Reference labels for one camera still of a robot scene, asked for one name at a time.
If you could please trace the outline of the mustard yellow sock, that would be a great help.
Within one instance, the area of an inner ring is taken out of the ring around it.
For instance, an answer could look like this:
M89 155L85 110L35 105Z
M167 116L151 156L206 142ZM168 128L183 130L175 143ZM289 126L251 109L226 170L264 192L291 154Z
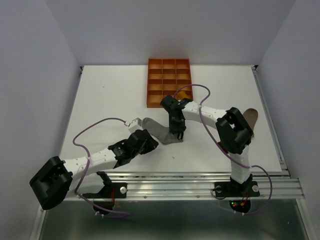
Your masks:
M178 100L183 100L185 98L187 99L191 99L191 97L185 92L185 91L179 91L177 94L176 94L176 97Z

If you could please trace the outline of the grey striped sock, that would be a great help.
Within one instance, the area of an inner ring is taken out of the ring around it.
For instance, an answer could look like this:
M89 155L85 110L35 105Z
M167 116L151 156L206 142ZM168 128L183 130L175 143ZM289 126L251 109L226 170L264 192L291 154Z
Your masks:
M169 128L161 125L152 118L145 117L142 120L142 128L147 130L150 135L155 137L162 145L182 143L174 134L170 133Z

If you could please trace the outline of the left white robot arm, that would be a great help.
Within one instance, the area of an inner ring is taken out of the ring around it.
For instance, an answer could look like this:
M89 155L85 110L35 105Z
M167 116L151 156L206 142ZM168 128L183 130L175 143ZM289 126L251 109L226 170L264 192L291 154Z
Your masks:
M137 155L145 155L159 143L144 130L136 130L123 139L90 156L62 160L51 157L31 178L29 185L43 210L58 206L68 194L77 195L84 177L124 166Z

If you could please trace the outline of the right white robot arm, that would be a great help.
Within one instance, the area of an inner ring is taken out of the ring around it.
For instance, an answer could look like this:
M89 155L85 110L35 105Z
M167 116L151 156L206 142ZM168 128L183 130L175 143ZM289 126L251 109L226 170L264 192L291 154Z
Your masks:
M169 132L179 140L183 139L187 129L186 121L202 123L207 131L208 127L217 130L217 146L231 161L231 192L242 195L248 190L248 183L252 180L249 144L253 130L238 108L215 109L201 106L189 98L177 100L171 95L164 97L160 105L168 113Z

